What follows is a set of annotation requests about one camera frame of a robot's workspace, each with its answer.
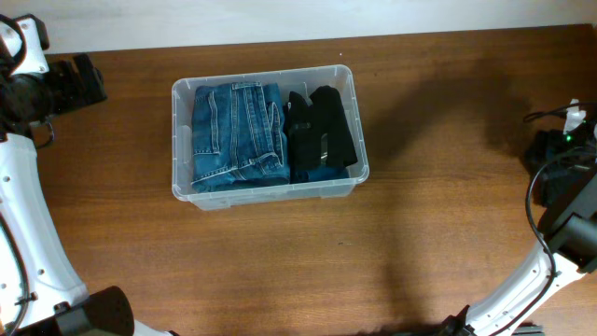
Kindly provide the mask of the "dark navy garment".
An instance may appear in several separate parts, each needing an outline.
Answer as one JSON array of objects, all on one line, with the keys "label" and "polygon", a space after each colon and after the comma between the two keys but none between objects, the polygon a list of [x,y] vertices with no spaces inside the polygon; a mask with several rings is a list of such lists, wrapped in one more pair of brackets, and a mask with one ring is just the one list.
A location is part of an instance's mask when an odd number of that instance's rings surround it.
[{"label": "dark navy garment", "polygon": [[[523,165],[530,177],[534,177],[540,167],[555,156],[568,152],[588,149],[562,131],[539,131],[523,155]],[[583,157],[570,157],[552,163],[545,168],[535,182],[533,195],[535,202],[550,207],[565,191],[577,182],[589,169],[590,160]]]}]

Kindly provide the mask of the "dark blue jeans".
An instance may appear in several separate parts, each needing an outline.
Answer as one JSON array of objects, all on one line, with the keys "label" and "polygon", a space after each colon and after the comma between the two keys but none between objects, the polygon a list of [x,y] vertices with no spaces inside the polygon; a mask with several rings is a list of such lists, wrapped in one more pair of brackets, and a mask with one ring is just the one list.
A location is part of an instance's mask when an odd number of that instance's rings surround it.
[{"label": "dark blue jeans", "polygon": [[199,192],[290,182],[285,114],[277,84],[200,86],[192,113],[191,187]]}]

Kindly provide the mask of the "teal blue garment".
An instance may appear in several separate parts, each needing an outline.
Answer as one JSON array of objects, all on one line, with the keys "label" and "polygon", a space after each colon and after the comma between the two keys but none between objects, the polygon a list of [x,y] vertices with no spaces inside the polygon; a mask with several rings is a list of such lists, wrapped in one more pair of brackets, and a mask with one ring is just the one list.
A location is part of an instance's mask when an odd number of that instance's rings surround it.
[{"label": "teal blue garment", "polygon": [[327,180],[349,178],[349,173],[344,167],[319,166],[312,170],[298,170],[291,174],[293,184],[321,182]]}]

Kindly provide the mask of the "black garment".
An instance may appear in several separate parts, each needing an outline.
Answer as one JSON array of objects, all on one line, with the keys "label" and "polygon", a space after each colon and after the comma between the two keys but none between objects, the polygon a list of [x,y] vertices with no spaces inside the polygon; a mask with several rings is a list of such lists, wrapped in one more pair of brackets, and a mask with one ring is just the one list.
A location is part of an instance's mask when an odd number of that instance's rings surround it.
[{"label": "black garment", "polygon": [[285,130],[291,166],[309,171],[322,165],[346,168],[357,163],[340,92],[320,86],[310,99],[311,104],[298,92],[289,93]]}]

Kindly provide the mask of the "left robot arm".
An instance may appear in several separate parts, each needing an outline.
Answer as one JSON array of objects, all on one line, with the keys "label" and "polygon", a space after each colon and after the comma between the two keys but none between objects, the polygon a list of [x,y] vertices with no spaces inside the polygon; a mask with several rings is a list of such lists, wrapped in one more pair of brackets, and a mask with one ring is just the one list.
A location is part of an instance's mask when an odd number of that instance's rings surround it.
[{"label": "left robot arm", "polygon": [[44,75],[1,80],[1,314],[5,335],[132,335],[136,320],[119,287],[91,294],[62,247],[43,195],[32,129],[105,100],[86,54],[51,63]]}]

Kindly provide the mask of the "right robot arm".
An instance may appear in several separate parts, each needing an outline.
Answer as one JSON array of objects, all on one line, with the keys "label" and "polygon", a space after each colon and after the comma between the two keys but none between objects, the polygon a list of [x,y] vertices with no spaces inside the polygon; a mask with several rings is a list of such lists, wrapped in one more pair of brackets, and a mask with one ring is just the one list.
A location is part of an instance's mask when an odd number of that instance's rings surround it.
[{"label": "right robot arm", "polygon": [[596,271],[596,167],[583,172],[536,221],[535,184],[556,163],[580,157],[596,162],[596,150],[573,147],[545,161],[530,180],[525,212],[536,238],[522,264],[488,297],[443,322],[438,335],[540,335],[525,320],[564,287]]}]

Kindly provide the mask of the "clear plastic storage bin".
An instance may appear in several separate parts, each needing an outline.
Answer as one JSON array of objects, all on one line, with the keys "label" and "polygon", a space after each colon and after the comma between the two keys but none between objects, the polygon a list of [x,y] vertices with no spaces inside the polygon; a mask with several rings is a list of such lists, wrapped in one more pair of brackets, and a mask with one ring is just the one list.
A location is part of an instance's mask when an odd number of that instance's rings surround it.
[{"label": "clear plastic storage bin", "polygon": [[[357,163],[348,167],[349,176],[322,182],[231,191],[196,192],[191,187],[194,170],[191,118],[195,91],[200,86],[217,86],[241,81],[276,83],[284,97],[291,91],[296,91],[307,97],[315,89],[325,85],[337,89],[358,158]],[[354,76],[351,69],[343,64],[249,74],[188,77],[175,81],[172,86],[172,193],[176,199],[182,202],[192,203],[204,211],[211,211],[250,203],[346,197],[356,185],[365,182],[368,175],[368,155],[354,89]]]}]

